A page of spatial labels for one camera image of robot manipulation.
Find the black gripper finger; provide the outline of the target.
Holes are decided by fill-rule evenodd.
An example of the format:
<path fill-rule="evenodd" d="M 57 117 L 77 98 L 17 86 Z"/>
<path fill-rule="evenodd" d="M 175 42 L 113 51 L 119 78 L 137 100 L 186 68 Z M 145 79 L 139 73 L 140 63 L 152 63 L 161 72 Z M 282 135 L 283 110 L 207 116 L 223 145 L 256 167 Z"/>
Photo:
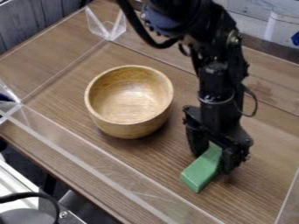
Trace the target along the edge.
<path fill-rule="evenodd" d="M 243 162 L 243 151 L 240 148 L 226 148 L 222 152 L 222 171 L 230 174 Z"/>
<path fill-rule="evenodd" d="M 207 134 L 191 125 L 186 126 L 187 141 L 192 155 L 198 158 L 210 148 Z"/>

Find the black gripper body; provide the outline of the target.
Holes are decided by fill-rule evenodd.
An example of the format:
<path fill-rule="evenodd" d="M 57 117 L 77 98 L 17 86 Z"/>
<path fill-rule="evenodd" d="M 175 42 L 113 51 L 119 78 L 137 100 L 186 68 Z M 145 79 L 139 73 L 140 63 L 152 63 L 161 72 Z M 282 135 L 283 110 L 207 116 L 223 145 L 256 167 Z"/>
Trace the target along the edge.
<path fill-rule="evenodd" d="M 248 133 L 243 130 L 240 124 L 232 124 L 220 130 L 214 130 L 203 125 L 202 110 L 199 107 L 186 105 L 183 107 L 183 124 L 202 130 L 208 137 L 210 143 L 215 143 L 223 150 L 226 148 L 240 148 L 243 151 L 243 162 L 247 160 L 250 147 L 254 144 L 254 140 Z"/>

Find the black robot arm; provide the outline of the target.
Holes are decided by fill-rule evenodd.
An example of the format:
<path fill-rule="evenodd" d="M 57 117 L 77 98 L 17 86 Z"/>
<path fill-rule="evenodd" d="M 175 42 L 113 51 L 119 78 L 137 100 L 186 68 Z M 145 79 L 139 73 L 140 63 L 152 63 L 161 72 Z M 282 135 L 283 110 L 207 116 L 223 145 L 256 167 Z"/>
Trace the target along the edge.
<path fill-rule="evenodd" d="M 128 0 L 116 2 L 143 41 L 156 49 L 178 45 L 191 58 L 200 105 L 183 107 L 188 144 L 198 158 L 216 144 L 220 170 L 231 173 L 254 144 L 240 118 L 256 115 L 243 110 L 244 95 L 254 92 L 243 84 L 248 62 L 232 16 L 214 0 L 147 0 L 140 13 Z"/>

